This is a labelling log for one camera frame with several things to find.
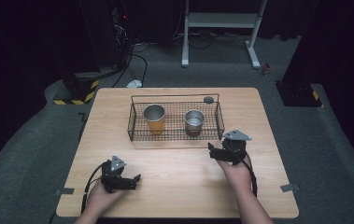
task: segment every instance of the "stainless steel cup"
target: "stainless steel cup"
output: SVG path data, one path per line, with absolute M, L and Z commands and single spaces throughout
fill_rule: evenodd
M 185 131 L 190 137 L 200 135 L 204 122 L 204 114 L 200 110 L 190 110 L 185 115 Z
M 148 105 L 144 109 L 144 118 L 147 121 L 150 132 L 162 134 L 165 124 L 165 109 L 161 105 Z

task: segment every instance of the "white metal stand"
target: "white metal stand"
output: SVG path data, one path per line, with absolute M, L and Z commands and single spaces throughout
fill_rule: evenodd
M 262 0 L 258 13 L 199 13 L 189 12 L 189 0 L 186 0 L 182 67 L 189 66 L 189 27 L 227 27 L 253 29 L 250 40 L 246 41 L 246 47 L 252 66 L 255 69 L 261 68 L 253 45 L 261 25 L 266 3 L 267 0 Z

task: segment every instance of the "light wood surface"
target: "light wood surface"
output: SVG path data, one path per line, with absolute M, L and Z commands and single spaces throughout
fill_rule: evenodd
M 252 137 L 247 152 L 258 179 L 258 199 L 270 217 L 297 217 L 261 97 L 253 88 L 101 89 L 97 92 L 63 194 L 60 217 L 78 217 L 85 185 L 93 170 L 112 155 L 127 162 L 122 176 L 141 174 L 131 190 L 106 212 L 106 217 L 239 217 L 234 195 L 217 163 L 209 158 L 207 143 L 220 140 L 130 141 L 127 133 L 131 96 L 137 94 L 219 93 L 225 132 L 238 129 Z

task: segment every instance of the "person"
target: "person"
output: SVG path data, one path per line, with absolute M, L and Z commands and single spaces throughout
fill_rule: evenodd
M 248 156 L 244 158 L 244 161 L 251 165 Z M 234 191 L 241 222 L 243 224 L 274 223 L 252 192 L 248 168 L 242 162 L 236 165 L 231 165 L 226 161 L 217 161 L 217 163 Z M 86 209 L 75 224 L 95 223 L 125 193 L 126 190 L 118 190 L 110 194 L 105 190 L 101 181 L 97 180 L 89 194 Z

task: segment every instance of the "black wire basket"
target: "black wire basket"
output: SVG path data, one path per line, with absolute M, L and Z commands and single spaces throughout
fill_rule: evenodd
M 217 93 L 133 95 L 131 100 L 128 124 L 131 141 L 220 140 L 224 133 L 225 128 Z M 143 116 L 144 109 L 153 104 L 161 105 L 165 109 L 165 125 L 161 134 L 153 134 Z M 185 115 L 190 110 L 200 110 L 205 116 L 198 136 L 189 136 L 185 131 Z

